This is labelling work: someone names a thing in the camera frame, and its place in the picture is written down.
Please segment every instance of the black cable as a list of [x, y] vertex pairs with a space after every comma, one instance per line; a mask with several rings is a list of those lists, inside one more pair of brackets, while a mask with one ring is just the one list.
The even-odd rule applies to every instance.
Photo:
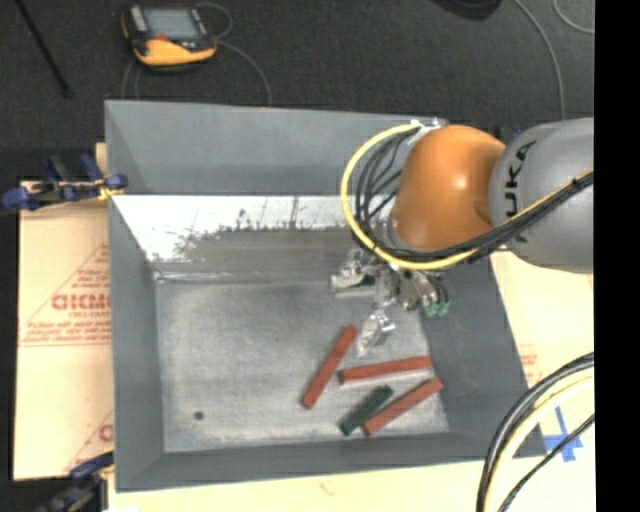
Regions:
[[[381, 146], [372, 154], [360, 175], [356, 187], [356, 208], [354, 218], [356, 219], [356, 222], [361, 227], [361, 229], [368, 236], [370, 236], [370, 238], [372, 238], [371, 234], [373, 231], [373, 227], [371, 226], [371, 219], [375, 216], [375, 214], [382, 210], [382, 208], [386, 206], [397, 193], [397, 189], [391, 191], [390, 195], [383, 201], [381, 205], [379, 205], [373, 212], [369, 211], [371, 199], [375, 195], [374, 192], [380, 193], [383, 190], [382, 185], [378, 187], [375, 187], [375, 185], [378, 184], [384, 178], [384, 176], [388, 174], [393, 163], [393, 158], [390, 162], [391, 165], [387, 165], [387, 167], [379, 174], [377, 174], [378, 168], [381, 165], [383, 159], [389, 153], [391, 145], [395, 144], [395, 157], [397, 148], [399, 147], [401, 142], [413, 133], [413, 131], [410, 131], [407, 134], [397, 135], [381, 144]], [[392, 178], [396, 175], [399, 176], [400, 173], [401, 171], [394, 174]], [[392, 182], [393, 180], [389, 178], [384, 182], [384, 185], [387, 186]], [[497, 250], [503, 243], [514, 238], [525, 229], [533, 226], [545, 215], [551, 213], [551, 211], [557, 208], [560, 204], [564, 203], [570, 197], [580, 192], [584, 188], [590, 186], [591, 184], [593, 184], [593, 173], [590, 173], [581, 178], [576, 178], [569, 187], [565, 188], [559, 193], [548, 197], [535, 208], [521, 215], [517, 220], [507, 222], [471, 240], [467, 240], [460, 244], [439, 251], [426, 253], [424, 251], [414, 251], [410, 249], [397, 249], [395, 247], [387, 247], [381, 243], [378, 243], [378, 241], [376, 240], [374, 240], [374, 242], [376, 242], [376, 245], [378, 247], [382, 248], [383, 250], [385, 250], [385, 252], [391, 254], [392, 256], [403, 258], [411, 262], [435, 261], [441, 258], [446, 258], [462, 252], [467, 252], [471, 249], [475, 249], [474, 254], [464, 260], [465, 262], [473, 262], [487, 256], [488, 254], [491, 254], [492, 252]]]
[[18, 9], [20, 10], [20, 14], [22, 14], [24, 21], [29, 26], [29, 30], [31, 31], [31, 34], [33, 34], [33, 37], [36, 40], [36, 43], [38, 43], [38, 47], [40, 48], [42, 55], [47, 61], [47, 64], [49, 65], [49, 68], [51, 69], [53, 76], [58, 82], [58, 85], [60, 86], [60, 90], [62, 91], [62, 96], [64, 96], [67, 99], [73, 98], [74, 96], [73, 90], [71, 89], [71, 87], [69, 87], [69, 84], [67, 83], [64, 76], [62, 75], [62, 72], [60, 71], [58, 64], [53, 58], [53, 55], [51, 55], [51, 52], [49, 51], [49, 47], [47, 46], [47, 43], [44, 41], [42, 34], [40, 34], [40, 31], [38, 30], [38, 27], [33, 21], [31, 14], [29, 14], [27, 7], [24, 5], [24, 2], [22, 0], [14, 0], [14, 1]]
[[527, 391], [511, 408], [504, 417], [504, 420], [498, 427], [493, 439], [489, 445], [487, 455], [485, 457], [480, 484], [478, 486], [478, 494], [476, 497], [476, 512], [484, 512], [486, 491], [491, 482], [494, 473], [494, 464], [499, 457], [506, 442], [511, 434], [517, 428], [518, 424], [527, 415], [535, 402], [556, 383], [575, 373], [593, 368], [595, 364], [594, 353], [590, 352], [562, 366], [549, 376], [538, 382], [533, 388]]
[[531, 478], [540, 470], [542, 469], [544, 466], [546, 466], [549, 461], [551, 459], [553, 459], [554, 457], [556, 457], [559, 453], [562, 452], [562, 450], [564, 450], [564, 448], [571, 443], [573, 440], [575, 440], [580, 434], [582, 434], [585, 430], [587, 430], [591, 425], [594, 424], [594, 422], [596, 421], [596, 415], [595, 413], [592, 414], [591, 416], [589, 416], [577, 429], [575, 429], [573, 432], [571, 432], [569, 435], [567, 435], [560, 443], [558, 443], [558, 445], [551, 450], [545, 457], [544, 459], [542, 459], [538, 464], [536, 464], [534, 466], [534, 468], [529, 471], [516, 485], [515, 487], [511, 490], [511, 492], [508, 494], [508, 496], [505, 498], [505, 500], [502, 502], [502, 505], [500, 505], [500, 508], [498, 509], [498, 512], [506, 512], [507, 509], [511, 506], [511, 503], [513, 503], [513, 500], [516, 498], [516, 496], [518, 495], [518, 493], [520, 492], [520, 490], [525, 486], [525, 484], [531, 480]]
[[435, 285], [436, 288], [439, 290], [439, 293], [443, 299], [443, 302], [444, 303], [449, 302], [449, 292], [447, 292], [447, 289], [442, 284], [442, 281], [440, 280], [440, 276], [431, 275], [430, 280], [431, 280], [431, 283]]

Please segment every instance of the blue clamp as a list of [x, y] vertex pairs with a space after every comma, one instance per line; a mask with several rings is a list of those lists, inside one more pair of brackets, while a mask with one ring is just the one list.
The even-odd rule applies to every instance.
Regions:
[[56, 494], [46, 505], [36, 508], [35, 512], [76, 512], [97, 496], [98, 489], [102, 485], [104, 485], [102, 477], [91, 475]]
[[96, 473], [98, 471], [103, 470], [109, 466], [113, 465], [113, 452], [103, 453], [102, 455], [98, 455], [93, 459], [89, 459], [86, 462], [83, 462], [79, 466], [76, 466], [69, 472], [69, 478], [71, 480], [80, 480], [82, 478], [86, 478], [87, 476]]
[[16, 187], [2, 194], [2, 206], [8, 210], [37, 210], [57, 203], [75, 202], [98, 197], [102, 190], [122, 190], [129, 184], [124, 174], [104, 176], [96, 161], [88, 154], [80, 155], [80, 166], [89, 178], [89, 183], [65, 183], [61, 175], [67, 168], [58, 155], [49, 158], [45, 167], [45, 179], [36, 183], [31, 191]]

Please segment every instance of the black floor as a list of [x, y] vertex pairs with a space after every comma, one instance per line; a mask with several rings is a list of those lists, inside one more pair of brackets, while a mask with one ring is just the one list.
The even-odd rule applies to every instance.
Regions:
[[[502, 0], [494, 12], [467, 7], [458, 13], [454, 0], [219, 3], [234, 23], [224, 41], [261, 67], [275, 107], [438, 115], [488, 130], [593, 116], [595, 36], [563, 21], [553, 0], [518, 1]], [[132, 67], [127, 74], [131, 53], [119, 28], [121, 0], [23, 3], [73, 97], [63, 97], [16, 1], [4, 0], [0, 191], [14, 186], [18, 177], [41, 175], [54, 152], [73, 155], [94, 147], [104, 136], [105, 98], [266, 104], [259, 73], [225, 46], [194, 73], [157, 76]], [[594, 3], [556, 1], [561, 13], [583, 27], [593, 27]], [[213, 30], [223, 31], [224, 14], [203, 9]], [[15, 217], [0, 217], [1, 511], [32, 510], [60, 487], [58, 482], [8, 481], [16, 234]]]

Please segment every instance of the dark green block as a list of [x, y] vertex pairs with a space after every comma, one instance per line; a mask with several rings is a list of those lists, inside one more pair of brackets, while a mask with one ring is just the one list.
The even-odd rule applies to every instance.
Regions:
[[340, 430], [348, 436], [367, 421], [393, 395], [389, 386], [378, 386], [340, 423]]

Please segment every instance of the red block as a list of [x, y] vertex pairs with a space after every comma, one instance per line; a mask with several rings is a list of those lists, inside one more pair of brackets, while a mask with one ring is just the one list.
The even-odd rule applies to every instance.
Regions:
[[427, 356], [409, 357], [407, 359], [398, 359], [397, 361], [347, 368], [346, 370], [342, 370], [338, 373], [338, 378], [340, 379], [340, 382], [344, 384], [346, 382], [353, 382], [362, 379], [384, 377], [394, 373], [424, 370], [426, 368], [431, 368], [432, 366], [433, 364], [431, 363], [431, 359]]
[[362, 431], [367, 436], [374, 434], [397, 417], [418, 405], [420, 402], [423, 402], [434, 393], [440, 391], [442, 388], [442, 382], [440, 382], [440, 379], [437, 377], [425, 382], [424, 384], [420, 384], [420, 386], [415, 388], [413, 391], [410, 391], [402, 398], [392, 403], [389, 407], [382, 409], [378, 414], [367, 420], [367, 422], [362, 425]]
[[318, 401], [320, 394], [324, 390], [324, 388], [331, 380], [334, 372], [338, 368], [340, 361], [349, 350], [351, 343], [356, 338], [358, 334], [358, 329], [356, 329], [353, 325], [347, 326], [347, 328], [343, 331], [342, 336], [336, 343], [335, 347], [329, 354], [329, 357], [320, 368], [320, 371], [316, 375], [316, 378], [311, 383], [309, 390], [304, 395], [302, 399], [302, 405], [304, 405], [307, 409], [311, 409], [315, 403]]

